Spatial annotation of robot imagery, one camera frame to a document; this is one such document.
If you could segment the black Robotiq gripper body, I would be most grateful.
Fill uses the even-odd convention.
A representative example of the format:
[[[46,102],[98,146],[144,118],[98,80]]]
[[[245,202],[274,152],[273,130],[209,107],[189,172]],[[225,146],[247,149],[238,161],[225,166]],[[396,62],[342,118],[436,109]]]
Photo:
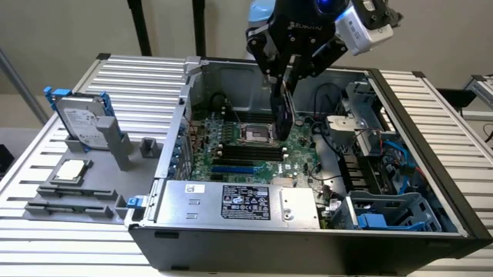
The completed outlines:
[[[303,55],[336,35],[336,20],[349,1],[275,1],[269,35],[277,56]]]

